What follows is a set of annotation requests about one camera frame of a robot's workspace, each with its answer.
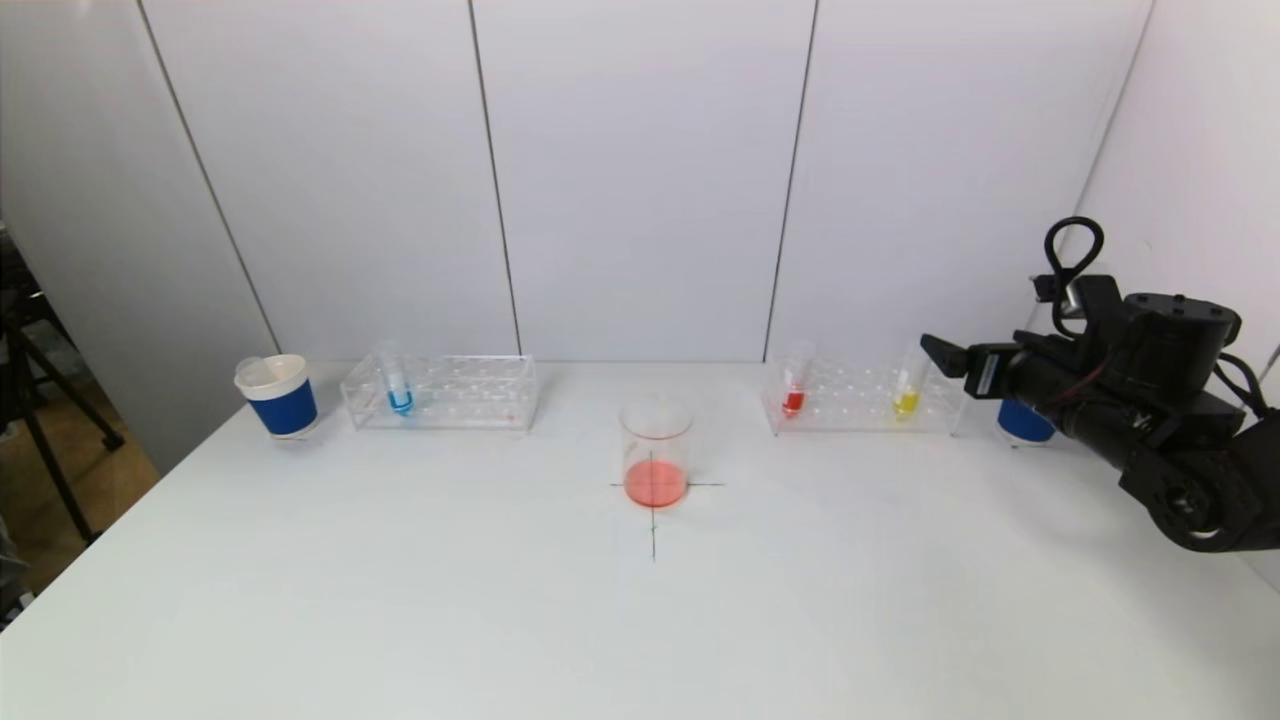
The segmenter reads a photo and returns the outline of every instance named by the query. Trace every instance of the tripod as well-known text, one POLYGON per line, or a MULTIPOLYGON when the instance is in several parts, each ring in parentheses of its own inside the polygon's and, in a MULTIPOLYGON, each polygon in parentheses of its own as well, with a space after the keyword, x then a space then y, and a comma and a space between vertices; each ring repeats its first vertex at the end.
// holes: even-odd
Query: tripod
POLYGON ((108 451, 115 451, 123 446, 124 438, 102 419, 97 410, 54 368, 54 364, 36 347, 36 343, 22 332, 23 300, 14 291, 5 291, 0 296, 0 314, 3 314, 4 334, 9 348, 9 363, 4 366, 4 389, 5 395, 9 396, 4 402, 4 419, 5 421, 13 419, 14 409, 10 405, 15 405, 17 415, 26 420, 27 429, 31 432, 31 439, 35 441, 36 450, 40 451, 41 460, 45 461, 49 477, 52 478, 54 487, 58 488, 58 496, 61 497, 67 512, 72 516, 72 523, 76 524, 76 530, 84 539, 84 543, 88 544, 97 539, 97 536, 101 533, 95 533, 90 528, 88 520, 84 519, 84 514, 81 511, 79 502, 76 501, 76 495, 67 483, 67 477, 63 475, 63 469, 58 464, 58 459, 54 457, 54 450, 49 446, 49 438, 45 437, 45 430, 40 427, 40 420, 36 419, 36 406, 42 404, 42 398, 36 389, 36 378, 32 375, 28 359, 40 365, 46 378, 61 388, 67 393, 67 397, 84 413, 84 416, 102 430, 102 445, 108 451))

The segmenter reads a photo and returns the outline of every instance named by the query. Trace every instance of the red liquid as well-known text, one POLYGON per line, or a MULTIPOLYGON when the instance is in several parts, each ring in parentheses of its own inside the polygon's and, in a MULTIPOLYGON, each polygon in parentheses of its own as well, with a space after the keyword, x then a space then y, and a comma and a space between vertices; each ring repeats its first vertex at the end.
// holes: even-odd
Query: red liquid
POLYGON ((804 391, 791 391, 787 393, 787 398, 782 401, 782 414, 787 418, 799 415, 801 407, 804 407, 804 391))
POLYGON ((681 497, 689 480, 680 466, 663 460, 641 460, 627 470, 622 488, 627 497, 645 507, 667 507, 681 497))

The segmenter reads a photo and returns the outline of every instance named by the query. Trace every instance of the beaker with red liquid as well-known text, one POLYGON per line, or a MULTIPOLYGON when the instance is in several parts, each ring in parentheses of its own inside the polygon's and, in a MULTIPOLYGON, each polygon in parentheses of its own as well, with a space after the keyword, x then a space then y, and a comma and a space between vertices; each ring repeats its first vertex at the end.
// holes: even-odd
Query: beaker with red liquid
POLYGON ((694 415, 667 395, 628 402, 622 423, 622 488, 645 507, 667 507, 689 489, 689 428, 694 415))

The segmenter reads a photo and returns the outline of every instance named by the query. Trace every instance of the blue paper cup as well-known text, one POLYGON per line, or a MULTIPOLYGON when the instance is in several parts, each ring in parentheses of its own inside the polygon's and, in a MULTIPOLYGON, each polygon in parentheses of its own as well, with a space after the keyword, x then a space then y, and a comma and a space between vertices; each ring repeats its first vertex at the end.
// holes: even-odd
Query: blue paper cup
POLYGON ((250 357, 236 368, 236 387, 274 437, 294 438, 316 424, 316 398, 301 355, 250 357))
POLYGON ((1000 423, 1000 429, 1005 430, 1010 439, 1029 445, 1043 445, 1056 432, 1048 420, 1016 400, 1005 398, 1001 401, 996 421, 1000 423))

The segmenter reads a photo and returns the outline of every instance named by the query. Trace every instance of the test tube rack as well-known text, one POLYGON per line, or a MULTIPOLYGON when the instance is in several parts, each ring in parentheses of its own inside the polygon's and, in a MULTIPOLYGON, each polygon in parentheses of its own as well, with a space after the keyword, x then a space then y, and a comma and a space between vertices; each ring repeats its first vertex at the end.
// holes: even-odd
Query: test tube rack
POLYGON ((538 410, 538 375, 527 355, 402 356, 413 406, 392 409, 372 355, 342 382, 356 429, 527 430, 538 410))
POLYGON ((808 432, 955 433, 965 409, 964 386, 931 368, 920 401, 910 416, 899 419, 893 392, 899 368, 867 366, 852 360, 815 357, 805 382, 800 413, 782 411, 790 388, 783 382, 785 359, 768 364, 762 393, 773 434, 808 432))

